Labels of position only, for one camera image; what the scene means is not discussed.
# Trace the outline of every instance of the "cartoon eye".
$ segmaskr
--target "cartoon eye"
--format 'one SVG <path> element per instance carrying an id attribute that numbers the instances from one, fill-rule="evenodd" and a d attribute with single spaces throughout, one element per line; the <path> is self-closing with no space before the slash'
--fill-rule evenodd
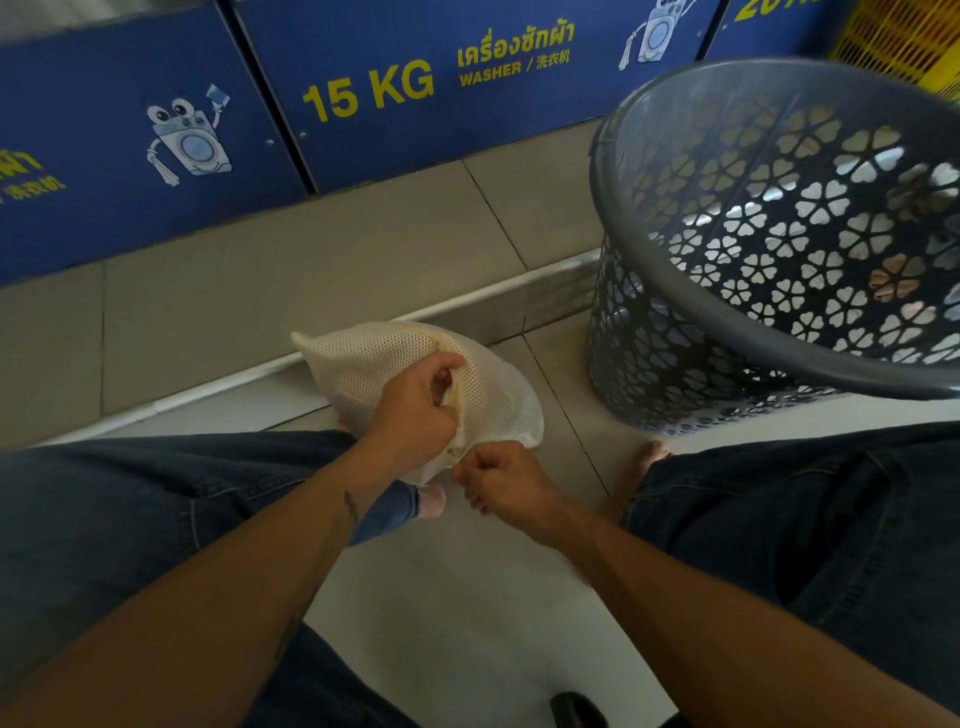
<path id="1" fill-rule="evenodd" d="M 150 107 L 147 109 L 147 116 L 155 124 L 166 124 L 170 121 L 170 114 L 163 107 Z"/>
<path id="2" fill-rule="evenodd" d="M 174 114 L 177 116 L 186 116 L 187 118 L 193 116 L 193 104 L 186 99 L 174 99 L 173 108 Z"/>

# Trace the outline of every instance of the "white trim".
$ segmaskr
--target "white trim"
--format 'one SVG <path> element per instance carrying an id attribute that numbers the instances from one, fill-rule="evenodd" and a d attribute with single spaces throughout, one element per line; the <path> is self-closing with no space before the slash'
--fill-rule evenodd
<path id="1" fill-rule="evenodd" d="M 574 255 L 573 257 L 559 260 L 556 263 L 545 265 L 542 268 L 528 271 L 527 273 L 520 274 L 519 276 L 514 276 L 511 279 L 502 280 L 499 283 L 494 283 L 493 285 L 488 285 L 484 288 L 478 288 L 477 290 L 471 293 L 466 293 L 463 296 L 457 296 L 456 298 L 449 299 L 442 303 L 435 303 L 434 305 L 421 308 L 420 310 L 413 311 L 412 313 L 397 316 L 394 321 L 422 321 L 423 319 L 428 319 L 433 316 L 446 313 L 447 311 L 451 311 L 455 308 L 460 308 L 462 306 L 470 305 L 471 303 L 477 303 L 484 301 L 485 299 L 493 298 L 494 296 L 508 293 L 518 288 L 522 288 L 523 286 L 530 285 L 537 280 L 548 278 L 563 271 L 573 270 L 580 268 L 581 266 L 590 265 L 591 263 L 596 262 L 599 258 L 599 248 L 587 253 L 582 253 L 580 255 Z M 120 429 L 121 427 L 143 422 L 144 420 L 149 420 L 152 417 L 156 417 L 164 412 L 169 412 L 172 409 L 177 409 L 187 404 L 193 404 L 199 400 L 205 400 L 208 397 L 213 397 L 214 395 L 221 394 L 222 392 L 236 389 L 237 387 L 242 387 L 245 384 L 250 384 L 253 381 L 274 375 L 277 372 L 282 372 L 283 370 L 299 364 L 302 361 L 303 356 L 300 354 L 300 352 L 289 353 L 286 356 L 281 356 L 278 359 L 266 361 L 263 364 L 257 364 L 255 367 L 250 367 L 249 369 L 245 369 L 241 372 L 222 376 L 219 379 L 213 379 L 205 384 L 200 384 L 196 387 L 191 387 L 190 389 L 184 389 L 182 392 L 177 392 L 176 394 L 169 395 L 168 397 L 161 397 L 159 400 L 154 400 L 147 404 L 141 404 L 131 409 L 124 410 L 123 412 L 118 412 L 115 415 L 109 415 L 108 417 L 95 422 L 93 425 L 71 430 L 70 432 L 64 432 L 62 435 L 52 437 L 37 444 L 60 445 L 62 443 L 72 443 L 77 442 L 78 440 L 88 440 L 90 438 L 100 437 L 109 432 Z"/>

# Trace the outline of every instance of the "yellow crate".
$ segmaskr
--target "yellow crate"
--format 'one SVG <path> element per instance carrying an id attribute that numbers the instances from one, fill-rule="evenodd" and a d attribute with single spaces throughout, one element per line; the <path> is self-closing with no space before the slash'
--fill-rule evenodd
<path id="1" fill-rule="evenodd" d="M 960 0 L 859 0 L 830 56 L 960 98 Z"/>

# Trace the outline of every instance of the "blue denim garment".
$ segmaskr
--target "blue denim garment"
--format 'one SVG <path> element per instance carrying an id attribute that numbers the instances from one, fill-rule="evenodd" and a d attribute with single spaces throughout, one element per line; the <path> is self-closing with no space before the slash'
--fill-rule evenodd
<path id="1" fill-rule="evenodd" d="M 0 694 L 354 442 L 336 430 L 255 432 L 0 456 Z M 419 510 L 417 489 L 395 482 L 350 544 L 390 533 Z M 305 625 L 247 724 L 415 728 Z"/>
<path id="2" fill-rule="evenodd" d="M 265 432 L 0 457 L 0 686 L 352 443 Z M 651 469 L 623 525 L 960 712 L 958 454 L 960 424 L 936 424 L 677 456 Z M 417 510 L 394 483 L 352 541 Z M 416 728 L 306 626 L 248 725 Z"/>
<path id="3" fill-rule="evenodd" d="M 621 525 L 960 714 L 958 462 L 960 423 L 678 455 Z"/>

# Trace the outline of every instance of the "white mesh laundry bag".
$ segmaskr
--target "white mesh laundry bag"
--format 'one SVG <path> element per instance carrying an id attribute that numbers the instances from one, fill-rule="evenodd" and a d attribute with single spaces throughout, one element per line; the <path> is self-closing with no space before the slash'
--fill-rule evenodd
<path id="1" fill-rule="evenodd" d="M 361 324 L 311 338 L 291 335 L 313 378 L 350 432 L 367 432 L 383 386 L 433 352 L 457 352 L 467 361 L 451 372 L 443 404 L 457 409 L 453 441 L 434 460 L 401 479 L 424 485 L 455 465 L 476 443 L 517 440 L 535 448 L 543 439 L 543 410 L 533 387 L 486 347 L 466 336 L 413 322 Z"/>

